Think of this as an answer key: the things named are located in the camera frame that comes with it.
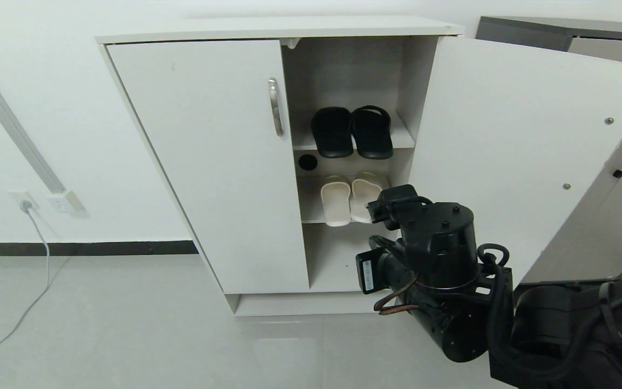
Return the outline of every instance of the wall outlet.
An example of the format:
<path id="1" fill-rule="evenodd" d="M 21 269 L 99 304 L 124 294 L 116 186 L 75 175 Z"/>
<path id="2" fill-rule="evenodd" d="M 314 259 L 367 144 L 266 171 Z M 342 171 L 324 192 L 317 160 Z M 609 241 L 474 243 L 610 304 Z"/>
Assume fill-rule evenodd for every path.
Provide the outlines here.
<path id="1" fill-rule="evenodd" d="M 30 202 L 30 204 L 32 204 L 32 209 L 39 209 L 40 207 L 37 206 L 37 203 L 35 202 L 35 200 L 32 199 L 32 197 L 30 197 L 30 193 L 28 192 L 9 192 L 9 195 L 11 196 L 11 198 L 16 202 L 17 206 L 21 205 L 21 202 L 24 200 L 28 200 Z"/>
<path id="2" fill-rule="evenodd" d="M 64 193 L 50 194 L 47 196 L 47 201 L 59 213 L 76 213 L 83 209 L 81 202 L 72 190 L 67 190 Z"/>

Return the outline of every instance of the silver door handle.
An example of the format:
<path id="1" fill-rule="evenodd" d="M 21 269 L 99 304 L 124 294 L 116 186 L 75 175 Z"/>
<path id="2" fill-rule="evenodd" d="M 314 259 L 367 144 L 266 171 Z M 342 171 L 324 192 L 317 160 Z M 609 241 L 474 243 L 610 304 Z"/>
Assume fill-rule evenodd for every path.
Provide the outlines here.
<path id="1" fill-rule="evenodd" d="M 270 108 L 272 108 L 272 121 L 275 124 L 277 136 L 282 136 L 282 121 L 280 120 L 280 104 L 277 101 L 277 79 L 268 79 L 268 91 L 270 93 Z"/>

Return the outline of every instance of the gray floor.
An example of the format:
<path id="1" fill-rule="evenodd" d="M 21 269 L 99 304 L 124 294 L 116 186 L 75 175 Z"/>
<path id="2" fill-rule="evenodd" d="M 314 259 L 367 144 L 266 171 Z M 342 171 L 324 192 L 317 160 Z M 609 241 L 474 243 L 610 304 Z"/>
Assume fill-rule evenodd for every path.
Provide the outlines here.
<path id="1" fill-rule="evenodd" d="M 0 338 L 44 288 L 44 263 L 0 258 Z M 52 263 L 0 346 L 0 388 L 509 387 L 486 356 L 446 360 L 407 313 L 234 318 L 198 256 Z"/>

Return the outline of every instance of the white wall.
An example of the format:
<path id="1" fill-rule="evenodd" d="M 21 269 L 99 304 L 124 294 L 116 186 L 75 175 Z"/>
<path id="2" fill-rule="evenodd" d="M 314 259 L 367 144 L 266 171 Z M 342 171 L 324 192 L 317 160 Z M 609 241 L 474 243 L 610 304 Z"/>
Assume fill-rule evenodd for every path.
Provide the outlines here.
<path id="1" fill-rule="evenodd" d="M 0 242 L 36 242 L 8 190 L 40 204 L 52 242 L 190 239 L 102 62 L 94 36 L 155 21 L 248 15 L 420 14 L 465 25 L 480 15 L 608 19 L 622 2 L 0 0 L 0 91 L 87 218 L 56 214 L 46 188 L 0 126 Z M 194 170 L 197 179 L 198 170 Z"/>

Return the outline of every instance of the cabinet top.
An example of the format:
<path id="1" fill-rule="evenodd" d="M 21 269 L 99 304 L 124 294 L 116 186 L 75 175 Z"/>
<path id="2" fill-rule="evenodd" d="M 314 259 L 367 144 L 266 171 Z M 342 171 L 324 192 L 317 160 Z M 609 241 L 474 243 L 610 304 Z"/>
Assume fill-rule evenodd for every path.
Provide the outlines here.
<path id="1" fill-rule="evenodd" d="M 461 35 L 464 27 L 408 15 L 178 19 L 135 25 L 96 37 L 98 44 L 281 37 Z"/>

